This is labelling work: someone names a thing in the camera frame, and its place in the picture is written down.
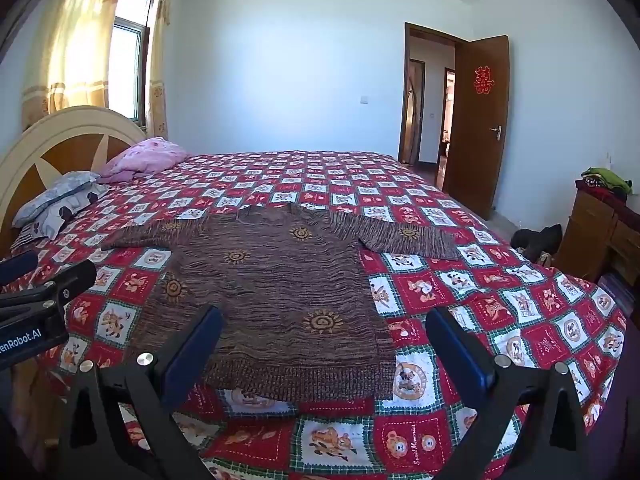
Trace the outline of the grey patterned pillow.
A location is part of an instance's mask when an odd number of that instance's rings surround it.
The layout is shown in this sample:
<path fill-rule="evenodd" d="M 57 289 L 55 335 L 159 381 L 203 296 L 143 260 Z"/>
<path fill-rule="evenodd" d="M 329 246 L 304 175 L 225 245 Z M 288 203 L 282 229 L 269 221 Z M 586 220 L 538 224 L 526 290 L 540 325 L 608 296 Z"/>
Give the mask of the grey patterned pillow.
<path fill-rule="evenodd" d="M 78 212 L 96 203 L 108 193 L 92 171 L 71 171 L 50 188 L 37 195 L 17 211 L 12 228 L 19 229 L 10 246 L 11 252 L 40 238 L 55 240 Z"/>

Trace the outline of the window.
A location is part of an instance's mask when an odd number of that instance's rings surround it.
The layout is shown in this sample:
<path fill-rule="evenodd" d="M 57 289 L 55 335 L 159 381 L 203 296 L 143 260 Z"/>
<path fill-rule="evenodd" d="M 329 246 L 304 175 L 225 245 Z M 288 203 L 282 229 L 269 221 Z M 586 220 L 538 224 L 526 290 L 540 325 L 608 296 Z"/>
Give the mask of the window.
<path fill-rule="evenodd" d="M 108 107 L 145 123 L 145 71 L 152 0 L 117 0 L 108 58 Z"/>

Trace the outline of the pink pillow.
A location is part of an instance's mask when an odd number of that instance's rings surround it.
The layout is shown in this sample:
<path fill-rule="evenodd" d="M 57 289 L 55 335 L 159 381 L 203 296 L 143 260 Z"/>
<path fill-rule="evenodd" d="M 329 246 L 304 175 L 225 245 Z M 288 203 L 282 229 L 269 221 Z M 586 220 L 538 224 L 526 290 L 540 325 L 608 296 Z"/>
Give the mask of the pink pillow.
<path fill-rule="evenodd" d="M 180 145 L 159 136 L 145 139 L 112 158 L 100 171 L 100 183 L 125 182 L 169 169 L 189 157 Z"/>

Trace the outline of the cream wooden headboard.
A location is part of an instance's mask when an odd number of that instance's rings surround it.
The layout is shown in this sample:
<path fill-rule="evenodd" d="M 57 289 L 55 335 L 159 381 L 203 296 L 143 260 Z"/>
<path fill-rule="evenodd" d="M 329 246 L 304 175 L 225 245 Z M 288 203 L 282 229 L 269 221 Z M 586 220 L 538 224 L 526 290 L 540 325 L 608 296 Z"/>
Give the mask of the cream wooden headboard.
<path fill-rule="evenodd" d="M 17 211 L 76 170 L 98 172 L 116 155 L 145 139 L 130 119 L 98 106 L 74 106 L 40 119 L 1 159 L 1 255 L 17 237 Z"/>

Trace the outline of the yellow curtain left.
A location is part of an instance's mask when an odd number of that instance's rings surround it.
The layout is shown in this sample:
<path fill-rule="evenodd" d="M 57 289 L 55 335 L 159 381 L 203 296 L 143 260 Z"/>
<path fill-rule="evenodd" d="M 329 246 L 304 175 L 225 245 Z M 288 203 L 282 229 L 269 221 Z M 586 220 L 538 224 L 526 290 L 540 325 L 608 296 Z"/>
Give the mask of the yellow curtain left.
<path fill-rule="evenodd" d="M 117 0 L 49 0 L 22 92 L 22 128 L 81 105 L 106 107 Z"/>

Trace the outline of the green cloth pile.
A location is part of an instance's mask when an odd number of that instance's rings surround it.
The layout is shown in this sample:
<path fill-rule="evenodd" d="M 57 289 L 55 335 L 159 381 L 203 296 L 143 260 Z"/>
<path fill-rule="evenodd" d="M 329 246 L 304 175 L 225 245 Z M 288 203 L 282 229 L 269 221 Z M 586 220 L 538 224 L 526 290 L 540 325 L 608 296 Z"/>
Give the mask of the green cloth pile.
<path fill-rule="evenodd" d="M 631 180 L 624 180 L 608 168 L 589 167 L 582 173 L 582 180 L 590 186 L 607 188 L 612 193 L 628 196 L 632 193 Z"/>

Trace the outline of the red double happiness decal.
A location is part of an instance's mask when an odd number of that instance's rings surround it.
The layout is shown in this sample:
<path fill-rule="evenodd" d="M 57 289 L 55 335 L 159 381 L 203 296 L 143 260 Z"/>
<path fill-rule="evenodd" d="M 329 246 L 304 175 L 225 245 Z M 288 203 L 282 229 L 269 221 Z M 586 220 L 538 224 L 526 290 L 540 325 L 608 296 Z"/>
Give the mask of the red double happiness decal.
<path fill-rule="evenodd" d="M 487 65 L 478 66 L 474 70 L 473 87 L 475 92 L 479 96 L 488 96 L 492 88 L 494 88 L 495 81 L 492 78 L 491 68 Z"/>

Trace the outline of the red patchwork bedspread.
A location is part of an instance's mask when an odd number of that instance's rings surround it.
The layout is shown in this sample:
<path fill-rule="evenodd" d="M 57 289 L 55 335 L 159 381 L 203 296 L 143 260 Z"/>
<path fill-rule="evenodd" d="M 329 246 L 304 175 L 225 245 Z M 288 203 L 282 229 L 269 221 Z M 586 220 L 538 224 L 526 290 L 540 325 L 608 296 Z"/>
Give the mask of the red patchwork bedspread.
<path fill-rule="evenodd" d="M 626 320 L 598 285 L 527 261 L 393 159 L 372 153 L 192 156 L 114 185 L 37 246 L 18 289 L 90 259 L 46 366 L 153 350 L 211 302 L 224 329 L 179 408 L 216 479 L 412 479 L 439 472 L 476 413 L 427 335 L 446 308 L 516 365 L 562 362 L 593 426 Z"/>

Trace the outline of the yellow curtain right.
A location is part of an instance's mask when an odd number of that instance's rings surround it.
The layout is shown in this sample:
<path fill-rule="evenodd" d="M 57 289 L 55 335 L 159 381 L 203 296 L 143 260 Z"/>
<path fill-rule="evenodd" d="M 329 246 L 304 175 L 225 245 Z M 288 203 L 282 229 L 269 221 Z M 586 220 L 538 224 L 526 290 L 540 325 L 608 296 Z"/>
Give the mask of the yellow curtain right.
<path fill-rule="evenodd" d="M 165 36 L 170 25 L 171 0 L 152 0 L 150 42 L 146 61 L 146 128 L 149 136 L 168 138 L 164 70 Z"/>

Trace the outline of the brown knitted sweater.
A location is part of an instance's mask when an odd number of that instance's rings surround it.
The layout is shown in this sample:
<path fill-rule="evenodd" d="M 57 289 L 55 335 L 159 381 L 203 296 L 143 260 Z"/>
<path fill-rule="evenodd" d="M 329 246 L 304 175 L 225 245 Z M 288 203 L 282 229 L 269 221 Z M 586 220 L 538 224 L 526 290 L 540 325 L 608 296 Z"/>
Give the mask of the brown knitted sweater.
<path fill-rule="evenodd" d="M 286 402 L 392 397 L 395 349 L 374 304 L 363 250 L 459 255 L 454 237 L 436 226 L 295 204 L 128 226 L 104 245 L 170 253 L 130 353 L 160 348 L 202 307 L 215 307 L 224 327 L 204 380 Z"/>

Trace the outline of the yellow curtain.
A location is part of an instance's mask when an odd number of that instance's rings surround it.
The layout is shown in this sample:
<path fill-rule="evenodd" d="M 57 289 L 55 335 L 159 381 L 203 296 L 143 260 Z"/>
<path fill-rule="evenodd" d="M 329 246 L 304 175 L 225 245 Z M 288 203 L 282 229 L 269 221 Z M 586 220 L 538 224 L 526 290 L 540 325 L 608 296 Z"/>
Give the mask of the yellow curtain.
<path fill-rule="evenodd" d="M 106 107 L 117 0 L 49 0 L 22 92 L 22 128 L 81 105 Z"/>
<path fill-rule="evenodd" d="M 165 36 L 170 25 L 171 0 L 152 0 L 150 42 L 146 61 L 146 128 L 149 136 L 168 138 L 164 70 Z"/>

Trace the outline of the wooden dresser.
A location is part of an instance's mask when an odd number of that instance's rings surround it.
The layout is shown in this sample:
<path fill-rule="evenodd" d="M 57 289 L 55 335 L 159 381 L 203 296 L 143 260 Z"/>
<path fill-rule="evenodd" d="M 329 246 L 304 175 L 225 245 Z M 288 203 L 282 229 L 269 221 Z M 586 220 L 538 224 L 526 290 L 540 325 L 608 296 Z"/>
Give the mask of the wooden dresser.
<path fill-rule="evenodd" d="M 576 196 L 553 264 L 597 283 L 616 274 L 639 303 L 639 214 L 606 188 L 575 182 Z"/>

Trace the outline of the black bag on floor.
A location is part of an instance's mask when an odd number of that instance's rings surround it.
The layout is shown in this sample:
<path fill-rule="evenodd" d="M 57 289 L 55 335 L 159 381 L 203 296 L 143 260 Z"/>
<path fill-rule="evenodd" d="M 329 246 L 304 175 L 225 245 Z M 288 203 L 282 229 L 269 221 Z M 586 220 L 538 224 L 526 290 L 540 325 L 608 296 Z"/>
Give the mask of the black bag on floor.
<path fill-rule="evenodd" d="M 527 260 L 537 262 L 544 252 L 553 256 L 560 248 L 562 238 L 563 230 L 560 224 L 547 226 L 541 231 L 520 229 L 512 235 L 510 246 Z"/>

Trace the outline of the brown wooden door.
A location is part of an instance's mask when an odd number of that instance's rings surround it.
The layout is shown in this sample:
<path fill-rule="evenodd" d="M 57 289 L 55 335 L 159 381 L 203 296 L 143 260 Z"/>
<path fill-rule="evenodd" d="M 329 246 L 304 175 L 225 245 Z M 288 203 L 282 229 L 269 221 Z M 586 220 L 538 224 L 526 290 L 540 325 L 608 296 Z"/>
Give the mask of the brown wooden door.
<path fill-rule="evenodd" d="M 474 70 L 489 66 L 495 85 L 488 96 L 473 87 Z M 480 218 L 491 215 L 499 180 L 510 93 L 510 41 L 495 36 L 456 45 L 452 115 L 444 191 Z M 502 126 L 498 142 L 489 130 Z"/>

